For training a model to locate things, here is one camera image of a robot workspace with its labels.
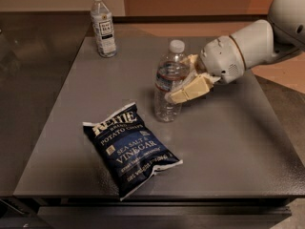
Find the white robotic arm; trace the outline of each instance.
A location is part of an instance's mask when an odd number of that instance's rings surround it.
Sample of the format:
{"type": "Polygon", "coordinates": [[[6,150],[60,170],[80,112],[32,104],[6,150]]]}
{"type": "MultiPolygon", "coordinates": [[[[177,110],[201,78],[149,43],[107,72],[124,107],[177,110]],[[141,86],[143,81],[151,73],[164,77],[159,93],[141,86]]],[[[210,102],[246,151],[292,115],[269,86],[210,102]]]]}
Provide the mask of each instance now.
{"type": "Polygon", "coordinates": [[[230,36],[208,43],[198,58],[201,73],[192,73],[180,88],[167,94],[178,103],[206,94],[215,76],[217,84],[227,84],[250,68],[274,64],[305,51],[305,0],[274,0],[268,21],[258,20],[230,36]]]}

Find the plastic bottle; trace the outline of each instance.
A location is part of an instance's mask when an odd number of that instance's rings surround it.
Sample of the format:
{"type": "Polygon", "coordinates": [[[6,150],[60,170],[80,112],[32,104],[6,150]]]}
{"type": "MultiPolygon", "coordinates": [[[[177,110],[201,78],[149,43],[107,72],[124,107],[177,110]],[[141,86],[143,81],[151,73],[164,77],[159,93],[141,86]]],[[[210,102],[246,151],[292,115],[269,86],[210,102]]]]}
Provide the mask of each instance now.
{"type": "Polygon", "coordinates": [[[93,0],[91,20],[99,54],[102,57],[115,56],[116,45],[114,41],[112,13],[106,7],[103,0],[93,0]]]}
{"type": "Polygon", "coordinates": [[[180,114],[182,104],[172,104],[165,100],[164,96],[172,88],[181,84],[190,72],[190,67],[182,60],[185,44],[180,40],[173,40],[169,46],[169,52],[164,55],[159,63],[154,90],[154,111],[158,120],[171,122],[180,114]]]}

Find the blue chip bag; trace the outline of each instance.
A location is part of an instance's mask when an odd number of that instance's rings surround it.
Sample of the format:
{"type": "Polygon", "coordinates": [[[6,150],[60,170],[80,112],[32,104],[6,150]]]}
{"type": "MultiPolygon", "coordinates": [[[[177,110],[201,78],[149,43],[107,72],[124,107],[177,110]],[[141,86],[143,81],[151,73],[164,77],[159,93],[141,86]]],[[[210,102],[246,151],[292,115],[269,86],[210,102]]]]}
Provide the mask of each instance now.
{"type": "Polygon", "coordinates": [[[157,172],[182,164],[182,160],[145,126],[135,103],[116,111],[103,122],[84,122],[83,127],[118,184],[120,200],[157,172]]]}

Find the gray tabletop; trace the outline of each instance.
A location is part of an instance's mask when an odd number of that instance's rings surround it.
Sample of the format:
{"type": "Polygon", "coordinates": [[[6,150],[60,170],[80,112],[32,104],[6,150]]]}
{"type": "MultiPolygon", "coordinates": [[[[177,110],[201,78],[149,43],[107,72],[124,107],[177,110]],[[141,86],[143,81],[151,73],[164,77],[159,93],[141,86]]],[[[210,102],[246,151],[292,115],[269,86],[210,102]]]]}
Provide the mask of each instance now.
{"type": "MultiPolygon", "coordinates": [[[[205,38],[185,38],[199,52],[205,38]]],[[[304,197],[305,168],[251,72],[183,106],[173,123],[153,116],[153,82],[167,38],[120,38],[101,58],[85,38],[14,194],[117,198],[117,187],[82,122],[136,102],[148,128],[184,163],[131,198],[304,197]]]]}

